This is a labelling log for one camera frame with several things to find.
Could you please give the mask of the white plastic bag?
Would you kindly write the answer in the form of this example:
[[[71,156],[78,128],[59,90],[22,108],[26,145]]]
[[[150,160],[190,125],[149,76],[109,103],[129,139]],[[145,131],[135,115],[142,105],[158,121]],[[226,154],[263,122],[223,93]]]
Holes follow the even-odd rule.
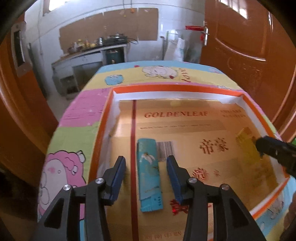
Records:
[[[170,30],[165,38],[163,60],[200,63],[203,40],[202,33],[193,30]]]

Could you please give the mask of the teal flower-print box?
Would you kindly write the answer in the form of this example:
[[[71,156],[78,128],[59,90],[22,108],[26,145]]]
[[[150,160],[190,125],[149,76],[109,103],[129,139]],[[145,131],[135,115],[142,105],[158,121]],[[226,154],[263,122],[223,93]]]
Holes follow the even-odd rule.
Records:
[[[162,210],[163,198],[156,140],[138,139],[137,173],[141,212]]]

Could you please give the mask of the colourful cartoon tablecloth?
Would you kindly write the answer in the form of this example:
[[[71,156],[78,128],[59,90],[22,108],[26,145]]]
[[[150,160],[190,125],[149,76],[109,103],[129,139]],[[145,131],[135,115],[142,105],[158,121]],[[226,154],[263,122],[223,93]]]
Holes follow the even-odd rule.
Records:
[[[239,91],[249,97],[267,118],[247,92],[211,66],[178,61],[136,61],[103,66],[70,103],[53,134],[39,186],[38,217],[42,217],[64,185],[80,187],[96,178],[90,178],[89,173],[98,169],[92,162],[100,157],[100,152],[95,148],[107,101],[107,89],[150,84],[195,85]],[[277,138],[278,132],[268,121]],[[290,205],[295,193],[293,178],[288,178],[285,190],[291,198]],[[281,219],[282,224],[277,225],[280,235],[284,230],[288,207]]]

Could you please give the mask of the brown wooden door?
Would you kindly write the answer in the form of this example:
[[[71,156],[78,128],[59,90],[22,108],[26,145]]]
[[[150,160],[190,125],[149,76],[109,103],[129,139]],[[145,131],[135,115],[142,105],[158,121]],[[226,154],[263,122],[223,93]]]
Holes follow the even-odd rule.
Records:
[[[235,81],[284,141],[295,138],[295,46],[258,1],[206,1],[201,63]]]

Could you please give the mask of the orange-rimmed cardboard tray box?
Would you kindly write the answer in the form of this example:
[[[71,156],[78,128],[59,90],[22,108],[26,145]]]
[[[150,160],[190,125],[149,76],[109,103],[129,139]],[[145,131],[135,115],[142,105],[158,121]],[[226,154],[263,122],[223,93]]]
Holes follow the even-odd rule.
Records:
[[[195,85],[150,84],[112,87],[99,127],[98,161],[89,177],[101,175],[118,156],[126,171],[118,200],[107,208],[112,240],[181,240],[188,207],[173,194],[166,159],[173,155],[190,177],[223,183],[239,196],[268,240],[280,236],[291,201],[288,176],[277,161],[260,156],[255,140],[276,137],[268,119],[244,93]],[[163,209],[141,212],[137,141],[157,142]]]

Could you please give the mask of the grey kitchen counter cabinet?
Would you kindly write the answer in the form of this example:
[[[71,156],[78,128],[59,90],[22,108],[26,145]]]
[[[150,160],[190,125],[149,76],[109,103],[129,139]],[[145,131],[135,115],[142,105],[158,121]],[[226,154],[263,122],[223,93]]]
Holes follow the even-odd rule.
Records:
[[[95,73],[108,64],[107,53],[119,53],[122,62],[126,62],[126,48],[127,44],[94,48],[52,63],[52,79],[57,92],[65,97],[80,92]]]

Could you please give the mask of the brown cardboard wall panel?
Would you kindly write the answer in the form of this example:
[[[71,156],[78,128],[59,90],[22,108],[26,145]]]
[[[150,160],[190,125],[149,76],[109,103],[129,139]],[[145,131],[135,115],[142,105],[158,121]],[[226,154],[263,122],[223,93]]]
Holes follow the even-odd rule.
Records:
[[[100,37],[106,38],[116,33],[140,41],[158,39],[159,10],[138,8],[134,12],[119,9],[95,14],[60,28],[60,46],[67,53],[78,40],[93,43]]]

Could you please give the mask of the black gas stove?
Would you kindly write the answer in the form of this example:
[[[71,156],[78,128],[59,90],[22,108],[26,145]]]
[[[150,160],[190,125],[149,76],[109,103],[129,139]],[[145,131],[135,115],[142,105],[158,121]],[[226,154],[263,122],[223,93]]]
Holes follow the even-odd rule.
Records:
[[[126,43],[127,43],[127,37],[121,34],[111,35],[103,40],[104,46],[113,46],[113,45],[120,45],[120,44],[126,44]]]

